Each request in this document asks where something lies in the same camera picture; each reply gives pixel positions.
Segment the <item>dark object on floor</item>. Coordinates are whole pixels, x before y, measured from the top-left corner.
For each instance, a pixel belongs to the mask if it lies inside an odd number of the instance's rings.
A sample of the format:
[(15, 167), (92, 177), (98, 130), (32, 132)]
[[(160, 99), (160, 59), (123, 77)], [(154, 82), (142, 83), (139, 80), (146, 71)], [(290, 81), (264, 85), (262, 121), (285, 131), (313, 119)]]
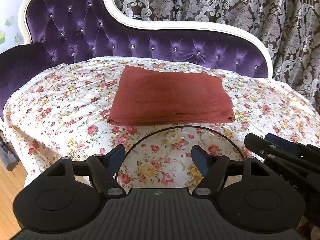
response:
[(20, 161), (17, 154), (11, 150), (9, 144), (4, 140), (1, 132), (1, 162), (8, 171), (13, 171)]

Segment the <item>brown silver damask curtain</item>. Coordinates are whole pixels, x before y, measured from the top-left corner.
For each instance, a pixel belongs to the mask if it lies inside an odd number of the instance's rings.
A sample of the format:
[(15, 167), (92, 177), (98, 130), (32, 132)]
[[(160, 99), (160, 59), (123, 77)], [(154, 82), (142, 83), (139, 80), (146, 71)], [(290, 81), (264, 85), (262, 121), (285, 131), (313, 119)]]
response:
[(143, 21), (204, 21), (232, 25), (268, 49), (273, 77), (319, 109), (319, 0), (114, 0)]

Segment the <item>rust red pants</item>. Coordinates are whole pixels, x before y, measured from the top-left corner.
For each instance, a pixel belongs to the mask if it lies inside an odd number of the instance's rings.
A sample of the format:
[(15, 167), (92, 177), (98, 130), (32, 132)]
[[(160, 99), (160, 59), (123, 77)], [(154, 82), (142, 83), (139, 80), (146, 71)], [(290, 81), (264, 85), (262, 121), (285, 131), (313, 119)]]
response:
[(233, 103), (219, 77), (125, 66), (108, 116), (119, 126), (227, 124)]

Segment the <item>purple tufted chaise sofa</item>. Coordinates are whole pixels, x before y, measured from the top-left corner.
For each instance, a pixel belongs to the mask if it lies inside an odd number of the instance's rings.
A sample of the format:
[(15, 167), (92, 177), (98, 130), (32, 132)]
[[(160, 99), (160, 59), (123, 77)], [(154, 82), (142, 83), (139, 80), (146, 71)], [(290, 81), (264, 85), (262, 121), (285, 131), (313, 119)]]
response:
[(99, 56), (190, 62), (271, 78), (272, 60), (254, 35), (213, 22), (139, 21), (114, 0), (23, 0), (23, 44), (1, 53), (1, 105), (40, 72)]

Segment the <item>floral quilted bedspread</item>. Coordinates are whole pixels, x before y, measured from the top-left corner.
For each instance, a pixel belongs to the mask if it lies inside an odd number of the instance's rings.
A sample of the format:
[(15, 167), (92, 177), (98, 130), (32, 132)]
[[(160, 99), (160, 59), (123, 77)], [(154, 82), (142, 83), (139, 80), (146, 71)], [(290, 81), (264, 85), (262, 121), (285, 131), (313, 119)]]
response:
[[(204, 73), (218, 76), (233, 102), (230, 124), (171, 126), (113, 126), (107, 122), (125, 66), (160, 72)], [(268, 133), (292, 142), (319, 146), (319, 114), (289, 85), (241, 76), (186, 62), (129, 57), (98, 57), (61, 64), (32, 78), (8, 99), (3, 127), (31, 183), (61, 157), (86, 160), (125, 146), (127, 158), (118, 183), (132, 187), (187, 187), (202, 176), (191, 161), (199, 145), (210, 154), (232, 160), (249, 155), (248, 133)]]

